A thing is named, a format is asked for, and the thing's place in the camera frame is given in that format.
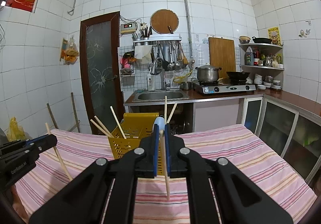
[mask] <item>yellow hose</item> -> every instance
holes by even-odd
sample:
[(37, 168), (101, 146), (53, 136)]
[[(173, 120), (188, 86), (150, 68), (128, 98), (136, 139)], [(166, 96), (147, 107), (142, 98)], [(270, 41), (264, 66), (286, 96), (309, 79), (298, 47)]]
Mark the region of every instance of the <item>yellow hose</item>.
[(176, 77), (173, 79), (173, 82), (174, 82), (174, 83), (182, 83), (182, 82), (184, 82), (183, 79), (186, 78), (186, 77), (188, 77), (188, 76), (190, 76), (190, 75), (192, 74), (192, 72), (193, 72), (193, 69), (191, 69), (191, 70), (189, 71), (189, 73), (186, 74), (186, 75), (176, 76)]

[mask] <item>wooden chopstick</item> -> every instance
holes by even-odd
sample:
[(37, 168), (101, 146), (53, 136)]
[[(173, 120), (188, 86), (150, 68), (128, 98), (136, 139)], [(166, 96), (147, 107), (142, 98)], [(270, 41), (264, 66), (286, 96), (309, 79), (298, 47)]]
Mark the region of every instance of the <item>wooden chopstick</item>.
[(113, 137), (113, 135), (110, 133), (110, 131), (108, 131), (107, 127), (98, 119), (98, 117), (97, 116), (94, 116), (94, 117), (97, 120), (97, 122), (100, 124), (100, 126), (105, 130), (105, 132), (108, 133), (107, 136)]
[(165, 110), (164, 110), (164, 120), (167, 123), (167, 95), (165, 95)]
[[(45, 123), (45, 124), (46, 124), (46, 128), (47, 128), (47, 134), (50, 135), (51, 132), (50, 132), (50, 129), (49, 129), (49, 125), (48, 125), (48, 123)], [(58, 160), (60, 162), (60, 165), (61, 165), (62, 169), (64, 170), (65, 174), (68, 176), (69, 180), (72, 181), (73, 178), (70, 175), (69, 171), (67, 170), (67, 167), (66, 167), (62, 157), (60, 156), (60, 153), (59, 153), (59, 151), (58, 151), (56, 146), (54, 146), (54, 150), (55, 150), (55, 153), (56, 153), (56, 155), (58, 157)]]
[(100, 130), (103, 134), (109, 137), (108, 133), (102, 127), (100, 127), (93, 119), (90, 119), (90, 121), (93, 125), (95, 125), (98, 128), (98, 130)]
[(177, 102), (174, 104), (174, 107), (173, 107), (173, 109), (172, 109), (172, 111), (171, 111), (171, 113), (170, 113), (170, 116), (168, 117), (167, 123), (170, 123), (171, 118), (172, 118), (172, 116), (173, 116), (173, 114), (174, 114), (174, 111), (175, 111), (175, 109), (176, 109), (176, 106), (177, 106)]
[(162, 171), (165, 176), (165, 184), (166, 184), (166, 193), (167, 193), (167, 200), (170, 199), (171, 190), (170, 190), (170, 178), (167, 174), (167, 164), (166, 164), (166, 147), (165, 147), (165, 135), (164, 130), (159, 131), (159, 141), (160, 141), (160, 149), (162, 151)]
[(124, 139), (127, 139), (126, 136), (125, 136), (125, 134), (124, 134), (124, 132), (123, 132), (123, 129), (121, 128), (120, 123), (119, 123), (119, 121), (118, 121), (118, 119), (117, 119), (117, 117), (116, 117), (116, 114), (115, 114), (115, 112), (114, 112), (113, 107), (110, 106), (110, 109), (111, 109), (111, 112), (113, 113), (113, 116), (114, 116), (114, 118), (115, 118), (115, 120), (116, 120), (116, 123), (117, 123), (117, 125), (118, 125), (118, 128), (120, 129), (120, 132), (121, 132), (121, 134), (123, 135), (123, 138), (124, 138)]

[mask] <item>wooden door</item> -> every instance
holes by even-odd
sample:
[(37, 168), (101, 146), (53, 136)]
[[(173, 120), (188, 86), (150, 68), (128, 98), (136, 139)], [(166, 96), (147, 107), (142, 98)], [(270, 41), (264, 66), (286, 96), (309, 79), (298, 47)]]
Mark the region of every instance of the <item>wooden door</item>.
[[(80, 24), (80, 70), (88, 119), (96, 115), (111, 132), (116, 127), (113, 106), (120, 121), (124, 101), (118, 71), (120, 12), (86, 19)], [(90, 126), (93, 134), (98, 129)]]
[(234, 41), (222, 38), (208, 38), (210, 46), (210, 64), (221, 67), (219, 78), (228, 78), (226, 72), (235, 72), (235, 48)]

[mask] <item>yellow poster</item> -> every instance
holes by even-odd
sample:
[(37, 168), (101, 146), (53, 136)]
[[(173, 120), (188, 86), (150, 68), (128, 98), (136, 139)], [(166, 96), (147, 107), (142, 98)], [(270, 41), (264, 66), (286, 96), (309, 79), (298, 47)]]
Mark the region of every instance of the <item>yellow poster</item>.
[(272, 40), (272, 44), (281, 46), (281, 37), (280, 37), (279, 28), (278, 27), (269, 28), (267, 32), (269, 34), (269, 38)]

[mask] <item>pot lid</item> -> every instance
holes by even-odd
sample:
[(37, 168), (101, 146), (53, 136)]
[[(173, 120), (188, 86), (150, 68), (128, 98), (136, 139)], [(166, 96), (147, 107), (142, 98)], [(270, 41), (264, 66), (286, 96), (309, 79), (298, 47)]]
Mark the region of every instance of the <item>pot lid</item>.
[(202, 65), (201, 67), (195, 67), (196, 70), (219, 70), (219, 68), (216, 68), (215, 66), (212, 65)]

